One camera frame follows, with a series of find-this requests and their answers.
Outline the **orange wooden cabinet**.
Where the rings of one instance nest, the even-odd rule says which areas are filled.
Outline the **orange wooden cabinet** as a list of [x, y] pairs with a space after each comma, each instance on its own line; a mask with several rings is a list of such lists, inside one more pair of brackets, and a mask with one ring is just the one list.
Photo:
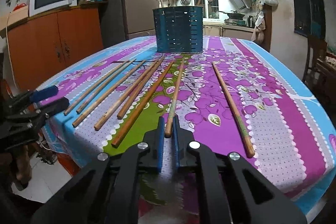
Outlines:
[[18, 90], [37, 88], [47, 79], [103, 49], [100, 22], [107, 1], [63, 7], [7, 23], [1, 35]]

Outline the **floral purple blue tablecloth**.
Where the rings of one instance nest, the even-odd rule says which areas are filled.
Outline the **floral purple blue tablecloth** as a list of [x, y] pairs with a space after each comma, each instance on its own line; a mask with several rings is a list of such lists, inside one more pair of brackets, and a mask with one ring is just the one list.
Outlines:
[[[145, 92], [140, 92], [126, 116], [112, 115], [102, 128], [96, 122], [143, 74], [152, 62], [165, 59], [145, 85], [148, 90], [174, 61], [161, 84], [144, 107], [118, 148], [111, 145]], [[131, 61], [110, 84], [117, 82], [140, 61], [139, 67], [76, 128], [75, 110], [52, 117], [42, 132], [49, 147], [69, 155], [80, 167], [98, 153], [123, 153], [167, 118], [175, 81], [184, 60], [176, 114], [181, 128], [191, 131], [196, 141], [216, 153], [237, 152], [244, 146], [230, 107], [214, 72], [214, 62], [240, 111], [255, 155], [249, 162], [291, 198], [304, 212], [319, 201], [335, 177], [335, 128], [315, 96], [283, 63], [254, 42], [205, 36], [198, 54], [160, 54], [154, 36], [135, 38], [95, 53], [45, 82], [56, 85], [58, 96], [74, 102], [84, 91], [124, 61]]]

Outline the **cardboard box on cabinet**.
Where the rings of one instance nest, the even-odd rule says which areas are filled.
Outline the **cardboard box on cabinet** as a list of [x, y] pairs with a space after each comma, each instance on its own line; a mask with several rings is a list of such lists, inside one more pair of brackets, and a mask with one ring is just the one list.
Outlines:
[[15, 11], [9, 12], [6, 15], [0, 17], [1, 25], [0, 30], [1, 32], [6, 30], [6, 27], [12, 26], [22, 20], [26, 20], [29, 17], [29, 7], [23, 6]]

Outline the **blue perforated utensil holder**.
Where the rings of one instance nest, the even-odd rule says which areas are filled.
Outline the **blue perforated utensil holder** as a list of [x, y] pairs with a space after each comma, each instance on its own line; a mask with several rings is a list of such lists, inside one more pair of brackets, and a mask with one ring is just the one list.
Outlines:
[[153, 10], [157, 52], [201, 53], [203, 8], [174, 6]]

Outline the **black wok on stove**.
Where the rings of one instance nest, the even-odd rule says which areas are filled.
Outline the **black wok on stove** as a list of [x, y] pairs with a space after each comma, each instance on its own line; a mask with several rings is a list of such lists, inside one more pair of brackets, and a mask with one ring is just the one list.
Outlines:
[[230, 19], [236, 19], [236, 20], [243, 20], [244, 14], [238, 13], [237, 11], [233, 12], [224, 12], [224, 11], [219, 11], [223, 14], [226, 14]]

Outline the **steel electric kettle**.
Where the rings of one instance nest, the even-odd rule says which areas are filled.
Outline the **steel electric kettle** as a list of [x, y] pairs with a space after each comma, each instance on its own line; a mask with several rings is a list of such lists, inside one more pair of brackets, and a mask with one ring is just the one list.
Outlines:
[[249, 15], [247, 18], [247, 27], [249, 28], [255, 27], [255, 18], [252, 15]]

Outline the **dark wooden chair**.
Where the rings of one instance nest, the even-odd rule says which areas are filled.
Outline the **dark wooden chair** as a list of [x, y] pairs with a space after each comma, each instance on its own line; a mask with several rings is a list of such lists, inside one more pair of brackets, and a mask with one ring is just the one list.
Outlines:
[[327, 63], [327, 57], [332, 57], [332, 54], [327, 52], [327, 42], [308, 35], [302, 82], [324, 108], [335, 111], [335, 67]]

